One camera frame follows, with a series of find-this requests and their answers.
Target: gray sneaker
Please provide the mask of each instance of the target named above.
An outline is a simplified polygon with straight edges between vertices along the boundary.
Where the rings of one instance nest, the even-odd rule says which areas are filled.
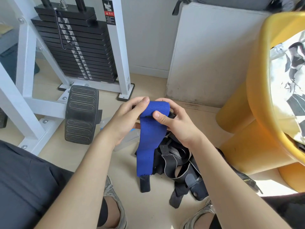
[[[124,211],[122,202],[119,199],[119,197],[116,195],[116,193],[114,192],[112,181],[108,177],[108,175],[107,175],[107,178],[106,178],[104,196],[113,197],[113,199],[116,201],[116,204],[119,207],[119,210],[120,210],[120,213],[121,213],[119,225],[114,229],[127,229],[127,227],[128,227],[127,226],[127,219],[126,219],[126,215],[125,215],[125,211]]]
[[[215,210],[214,207],[212,205],[211,199],[209,196],[205,197],[204,200],[204,207],[199,210],[193,217],[185,220],[181,226],[180,229],[193,229],[194,228],[194,224],[196,223],[196,221],[200,218],[200,216],[211,212],[213,214],[215,214]]]

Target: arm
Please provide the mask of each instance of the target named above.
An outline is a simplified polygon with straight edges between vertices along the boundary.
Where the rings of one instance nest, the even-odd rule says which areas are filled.
[[[135,122],[148,103],[148,97],[137,97],[120,106],[35,229],[96,228],[112,150],[132,128],[138,127]]]
[[[288,224],[236,175],[182,107],[169,99],[157,100],[169,102],[177,116],[170,119],[155,111],[153,117],[166,125],[194,155],[224,229],[290,229]]]

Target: textured footrest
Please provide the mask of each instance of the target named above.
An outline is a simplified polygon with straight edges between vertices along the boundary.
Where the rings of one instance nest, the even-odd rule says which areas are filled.
[[[66,108],[65,140],[89,145],[94,136],[96,124],[100,123],[102,110],[98,110],[98,90],[73,85]]]
[[[7,115],[5,112],[0,108],[0,128],[5,128],[7,123]]]

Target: hand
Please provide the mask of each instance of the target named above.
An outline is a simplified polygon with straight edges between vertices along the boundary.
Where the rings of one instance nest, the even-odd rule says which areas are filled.
[[[204,137],[204,134],[194,125],[184,108],[170,99],[159,98],[156,101],[168,102],[176,117],[170,119],[159,111],[154,111],[152,116],[159,123],[166,125],[167,129],[173,132],[183,146],[190,148]]]
[[[140,128],[136,120],[147,108],[149,97],[136,97],[122,104],[101,133],[111,135],[111,141],[118,145],[133,128]]]

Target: blue elastic strap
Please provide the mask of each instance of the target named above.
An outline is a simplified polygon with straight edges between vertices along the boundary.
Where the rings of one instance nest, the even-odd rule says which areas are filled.
[[[170,105],[163,101],[150,101],[148,107],[140,115],[141,133],[137,150],[138,177],[153,173],[154,151],[166,135],[167,127],[153,118],[154,111],[168,116]]]

